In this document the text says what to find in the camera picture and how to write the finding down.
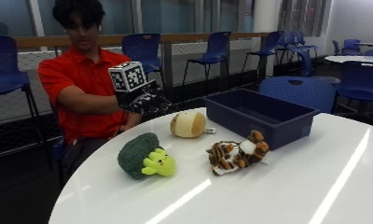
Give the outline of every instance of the hand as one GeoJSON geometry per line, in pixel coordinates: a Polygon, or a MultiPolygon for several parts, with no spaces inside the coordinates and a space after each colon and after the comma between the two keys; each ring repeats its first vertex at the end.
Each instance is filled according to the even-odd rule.
{"type": "Polygon", "coordinates": [[[129,93],[118,92],[121,108],[132,113],[150,114],[167,110],[172,102],[166,99],[155,80],[129,93]]]}

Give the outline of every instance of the navy blue plastic bin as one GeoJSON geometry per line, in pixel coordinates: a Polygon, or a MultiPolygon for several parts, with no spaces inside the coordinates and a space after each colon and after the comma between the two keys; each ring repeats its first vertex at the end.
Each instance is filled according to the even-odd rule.
{"type": "Polygon", "coordinates": [[[255,91],[235,90],[204,98],[208,119],[248,137],[264,134],[271,150],[309,136],[313,116],[320,110],[272,98],[255,91]]]}

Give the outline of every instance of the broccoli plush toy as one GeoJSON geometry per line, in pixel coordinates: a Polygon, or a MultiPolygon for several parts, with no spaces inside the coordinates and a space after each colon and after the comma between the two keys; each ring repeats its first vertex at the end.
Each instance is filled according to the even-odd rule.
{"type": "Polygon", "coordinates": [[[118,161],[130,176],[136,179],[147,175],[170,176],[176,171],[176,161],[159,145],[159,137],[144,133],[123,147],[118,161]]]}

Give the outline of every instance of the tiger plush toy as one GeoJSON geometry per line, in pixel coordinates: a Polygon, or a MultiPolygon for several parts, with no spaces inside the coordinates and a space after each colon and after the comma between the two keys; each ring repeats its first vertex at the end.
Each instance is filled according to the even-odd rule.
{"type": "Polygon", "coordinates": [[[224,175],[240,168],[250,167],[264,159],[269,149],[271,147],[259,131],[252,131],[248,140],[242,143],[235,141],[215,143],[207,150],[214,174],[224,175]]]}

